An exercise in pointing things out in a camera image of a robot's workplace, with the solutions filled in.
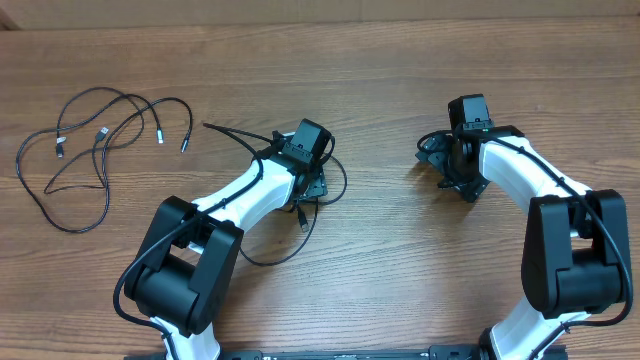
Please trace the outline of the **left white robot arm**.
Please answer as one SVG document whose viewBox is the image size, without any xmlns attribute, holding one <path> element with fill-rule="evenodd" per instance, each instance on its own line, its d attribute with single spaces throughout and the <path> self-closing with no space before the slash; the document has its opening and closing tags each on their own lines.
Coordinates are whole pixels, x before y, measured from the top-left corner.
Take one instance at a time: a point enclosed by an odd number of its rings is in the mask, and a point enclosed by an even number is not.
<svg viewBox="0 0 640 360">
<path fill-rule="evenodd" d="M 113 294 L 118 315 L 160 332 L 161 359 L 217 359 L 214 336 L 243 236 L 285 205 L 326 195 L 323 166 L 333 135 L 304 119 L 293 133 L 273 133 L 251 165 L 221 190 L 192 202 L 176 196 L 158 207 L 135 259 Z"/>
</svg>

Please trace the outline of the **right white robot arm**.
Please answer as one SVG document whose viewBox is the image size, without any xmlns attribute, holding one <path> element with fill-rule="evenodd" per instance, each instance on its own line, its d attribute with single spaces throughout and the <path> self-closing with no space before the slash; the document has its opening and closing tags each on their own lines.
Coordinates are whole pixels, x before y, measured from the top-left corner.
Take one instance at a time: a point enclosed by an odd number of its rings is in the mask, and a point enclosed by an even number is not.
<svg viewBox="0 0 640 360">
<path fill-rule="evenodd" d="M 556 340 L 574 327 L 609 327 L 633 306 L 626 204 L 594 191 L 540 156 L 514 126 L 496 126 L 481 94 L 448 104 L 450 127 L 421 137 L 417 158 L 438 186 L 473 203 L 498 185 L 527 216 L 523 298 L 476 345 L 433 345 L 430 359 L 565 359 Z"/>
</svg>

